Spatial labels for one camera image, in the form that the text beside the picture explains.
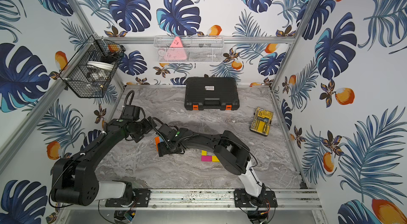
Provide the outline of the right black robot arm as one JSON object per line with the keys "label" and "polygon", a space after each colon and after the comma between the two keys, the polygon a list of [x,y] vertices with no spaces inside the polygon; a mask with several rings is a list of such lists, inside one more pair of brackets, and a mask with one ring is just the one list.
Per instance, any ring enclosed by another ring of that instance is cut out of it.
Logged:
{"label": "right black robot arm", "polygon": [[228,172],[238,176],[248,196],[259,202],[264,199],[266,187],[254,170],[258,162],[248,146],[232,132],[225,130],[222,134],[209,135],[164,124],[156,133],[163,139],[158,144],[159,156],[182,154],[187,149],[210,152]]}

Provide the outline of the magenta block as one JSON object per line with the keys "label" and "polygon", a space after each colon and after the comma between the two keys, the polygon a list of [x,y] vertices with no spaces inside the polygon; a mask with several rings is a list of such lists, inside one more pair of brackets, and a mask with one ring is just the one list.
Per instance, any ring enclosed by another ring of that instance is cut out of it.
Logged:
{"label": "magenta block", "polygon": [[213,161],[213,156],[201,156],[201,161],[204,162],[212,162]]}

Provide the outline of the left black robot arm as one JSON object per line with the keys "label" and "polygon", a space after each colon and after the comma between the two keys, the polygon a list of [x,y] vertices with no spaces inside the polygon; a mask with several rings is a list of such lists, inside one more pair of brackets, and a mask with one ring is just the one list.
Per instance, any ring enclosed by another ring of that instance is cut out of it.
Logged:
{"label": "left black robot arm", "polygon": [[147,119],[113,119],[83,150],[54,164],[50,199],[80,206],[88,206],[99,200],[118,200],[124,206],[131,204],[134,194],[129,183],[100,182],[95,170],[116,144],[128,137],[139,142],[151,130]]}

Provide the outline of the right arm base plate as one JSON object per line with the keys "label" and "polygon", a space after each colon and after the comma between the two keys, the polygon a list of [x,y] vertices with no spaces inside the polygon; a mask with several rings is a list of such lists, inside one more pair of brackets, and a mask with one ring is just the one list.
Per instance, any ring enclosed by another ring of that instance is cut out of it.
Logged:
{"label": "right arm base plate", "polygon": [[278,207],[275,192],[268,189],[262,189],[258,197],[249,195],[245,189],[235,189],[234,203],[237,208]]}

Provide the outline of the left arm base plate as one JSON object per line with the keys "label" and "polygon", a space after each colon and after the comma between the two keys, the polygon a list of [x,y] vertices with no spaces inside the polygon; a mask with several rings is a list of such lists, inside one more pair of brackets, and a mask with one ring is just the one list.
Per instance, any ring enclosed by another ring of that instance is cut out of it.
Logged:
{"label": "left arm base plate", "polygon": [[105,203],[107,208],[147,208],[149,205],[151,190],[133,189],[132,193],[126,192],[118,199],[108,199]]}

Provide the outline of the orange block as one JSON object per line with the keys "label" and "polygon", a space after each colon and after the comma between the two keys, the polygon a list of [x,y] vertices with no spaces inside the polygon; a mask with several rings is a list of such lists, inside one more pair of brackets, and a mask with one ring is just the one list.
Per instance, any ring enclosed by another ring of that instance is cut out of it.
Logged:
{"label": "orange block", "polygon": [[155,145],[156,145],[156,150],[159,150],[159,143],[161,142],[160,137],[155,137]]}

